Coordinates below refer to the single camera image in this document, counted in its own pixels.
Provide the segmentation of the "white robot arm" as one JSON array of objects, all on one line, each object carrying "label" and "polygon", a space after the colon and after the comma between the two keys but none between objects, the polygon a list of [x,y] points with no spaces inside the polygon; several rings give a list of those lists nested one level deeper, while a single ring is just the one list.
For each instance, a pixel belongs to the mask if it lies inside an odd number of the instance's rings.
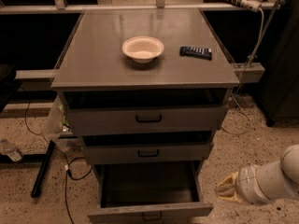
[{"label": "white robot arm", "polygon": [[287,147],[278,161],[249,165],[226,176],[215,194],[232,203],[266,205],[299,199],[299,145]]}]

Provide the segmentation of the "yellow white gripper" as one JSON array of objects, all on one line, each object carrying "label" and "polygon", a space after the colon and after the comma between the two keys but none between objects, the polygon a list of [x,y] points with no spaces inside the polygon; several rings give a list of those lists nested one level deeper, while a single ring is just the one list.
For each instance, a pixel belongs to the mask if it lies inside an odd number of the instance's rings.
[{"label": "yellow white gripper", "polygon": [[272,203],[259,187],[257,168],[257,165],[251,165],[227,175],[215,188],[218,197],[221,200],[238,204],[266,205]]}]

